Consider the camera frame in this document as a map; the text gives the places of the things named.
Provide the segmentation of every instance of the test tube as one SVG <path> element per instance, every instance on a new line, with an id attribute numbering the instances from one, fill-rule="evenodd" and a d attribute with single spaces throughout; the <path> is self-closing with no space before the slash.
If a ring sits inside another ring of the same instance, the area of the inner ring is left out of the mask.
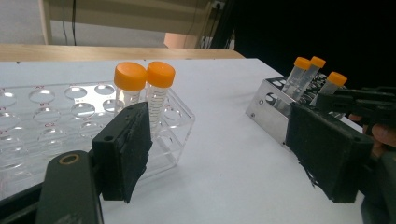
<path id="1" fill-rule="evenodd" d="M 313 56 L 311 58 L 311 66 L 306 70 L 304 75 L 296 81 L 296 86 L 299 87 L 299 90 L 289 94 L 293 100 L 298 101 L 301 98 L 306 91 L 306 88 L 308 88 L 309 84 L 318 73 L 319 69 L 322 68 L 325 63 L 326 61 L 317 56 Z"/>
<path id="2" fill-rule="evenodd" d="M 138 63 L 119 63 L 114 73 L 114 84 L 116 84 L 116 103 L 114 116 L 128 105 L 139 102 L 140 92 L 146 86 L 146 68 Z"/>
<path id="3" fill-rule="evenodd" d="M 298 80 L 301 79 L 302 76 L 304 76 L 304 73 L 307 69 L 309 69 L 310 66 L 311 62 L 309 60 L 303 57 L 297 57 L 297 59 L 294 61 L 294 67 L 291 70 L 288 79 L 286 80 L 286 83 L 282 88 L 282 91 L 290 97 L 296 94 L 296 91 L 301 91 L 300 87 L 297 86 L 299 84 Z M 290 106 L 279 98 L 276 99 L 274 103 L 274 108 L 276 108 L 285 116 L 289 114 L 288 111 L 290 110 Z"/>
<path id="4" fill-rule="evenodd" d="M 338 88 L 343 87 L 347 82 L 347 78 L 337 72 L 331 72 L 326 78 L 326 82 L 320 88 L 317 96 L 311 101 L 310 105 L 315 105 L 317 103 L 318 95 L 320 93 L 333 94 Z"/>
<path id="5" fill-rule="evenodd" d="M 172 86 L 175 78 L 175 69 L 168 63 L 151 62 L 148 64 L 148 90 L 146 99 L 148 101 L 148 112 L 150 128 L 153 132 L 160 121 L 168 89 Z"/>

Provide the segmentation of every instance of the white tabletop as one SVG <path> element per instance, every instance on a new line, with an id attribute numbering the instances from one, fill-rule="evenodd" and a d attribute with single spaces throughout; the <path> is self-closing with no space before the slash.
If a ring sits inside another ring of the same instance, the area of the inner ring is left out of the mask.
<path id="1" fill-rule="evenodd" d="M 105 223 L 362 223 L 360 193 L 330 201 L 245 114 L 262 80 L 279 73 L 255 59 L 162 61 L 196 121 L 176 167 L 139 181 L 129 204 L 102 202 Z M 0 63 L 1 86 L 111 80 L 118 62 Z"/>

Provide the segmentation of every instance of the orange cap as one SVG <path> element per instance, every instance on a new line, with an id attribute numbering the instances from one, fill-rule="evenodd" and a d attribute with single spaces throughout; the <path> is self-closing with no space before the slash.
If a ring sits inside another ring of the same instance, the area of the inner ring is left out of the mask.
<path id="1" fill-rule="evenodd" d="M 329 80 L 331 83 L 334 83 L 339 87 L 344 86 L 344 84 L 347 82 L 346 77 L 336 72 L 331 72 L 327 77 L 327 80 Z"/>
<path id="2" fill-rule="evenodd" d="M 138 63 L 119 63 L 116 66 L 114 84 L 125 91 L 141 91 L 146 86 L 146 68 Z"/>
<path id="3" fill-rule="evenodd" d="M 324 61 L 321 58 L 318 58 L 317 56 L 314 56 L 311 58 L 311 63 L 316 67 L 322 68 L 326 63 L 326 61 Z"/>
<path id="4" fill-rule="evenodd" d="M 306 58 L 297 57 L 296 61 L 294 61 L 294 66 L 307 70 L 311 66 L 311 62 Z"/>
<path id="5" fill-rule="evenodd" d="M 160 88 L 168 88 L 173 84 L 175 69 L 162 62 L 152 62 L 148 64 L 148 83 Z"/>

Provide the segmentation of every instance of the human hand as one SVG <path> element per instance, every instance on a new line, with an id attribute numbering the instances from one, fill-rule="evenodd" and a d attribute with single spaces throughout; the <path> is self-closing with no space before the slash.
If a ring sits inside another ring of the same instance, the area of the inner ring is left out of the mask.
<path id="1" fill-rule="evenodd" d="M 349 115 L 349 119 L 360 121 L 361 116 Z M 363 133 L 366 133 L 367 125 L 363 125 Z M 396 147 L 396 128 L 384 124 L 375 124 L 372 128 L 372 138 L 374 140 L 372 154 L 380 157 L 382 153 L 388 151 L 388 146 Z"/>

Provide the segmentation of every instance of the finger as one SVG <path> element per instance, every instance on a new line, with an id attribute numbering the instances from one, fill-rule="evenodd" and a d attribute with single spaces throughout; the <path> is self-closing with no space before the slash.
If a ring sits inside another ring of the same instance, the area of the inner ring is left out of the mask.
<path id="1" fill-rule="evenodd" d="M 372 129 L 373 137 L 392 147 L 396 147 L 396 129 L 383 124 L 376 124 Z"/>
<path id="2" fill-rule="evenodd" d="M 354 114 L 350 114 L 350 115 L 348 116 L 348 118 L 349 118 L 350 120 L 353 120 L 353 121 L 359 121 L 359 120 L 361 120 L 361 116 L 354 115 Z"/>

